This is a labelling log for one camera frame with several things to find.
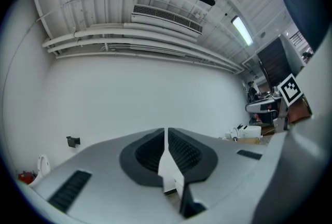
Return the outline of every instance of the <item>black slot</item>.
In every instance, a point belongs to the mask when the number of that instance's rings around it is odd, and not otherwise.
[[[66,212],[73,204],[85,184],[90,179],[91,174],[82,171],[76,171],[48,202],[62,212]]]
[[[243,150],[243,149],[239,150],[237,152],[237,154],[245,156],[247,158],[254,159],[254,160],[260,160],[260,158],[262,156],[262,154],[254,153],[254,152]]]

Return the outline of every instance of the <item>fluorescent ceiling light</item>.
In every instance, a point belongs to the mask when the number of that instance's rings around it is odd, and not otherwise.
[[[233,25],[237,28],[237,30],[240,32],[240,34],[242,35],[242,37],[244,38],[245,42],[248,44],[248,46],[250,46],[251,44],[253,44],[253,39],[251,38],[247,28],[245,27],[245,25],[243,24],[242,20],[240,19],[240,17],[235,16],[232,21]]]

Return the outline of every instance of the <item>air conditioner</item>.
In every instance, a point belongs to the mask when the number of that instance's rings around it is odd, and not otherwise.
[[[202,35],[203,27],[190,19],[172,12],[151,6],[135,5],[131,22],[163,27],[197,38]]]

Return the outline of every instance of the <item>white device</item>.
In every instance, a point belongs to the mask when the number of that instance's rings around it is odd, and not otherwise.
[[[239,138],[258,137],[261,135],[261,127],[257,125],[245,125],[239,129]]]

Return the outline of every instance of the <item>red object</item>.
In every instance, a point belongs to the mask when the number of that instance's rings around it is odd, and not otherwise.
[[[19,180],[28,185],[33,182],[34,177],[31,172],[23,172],[19,174]]]

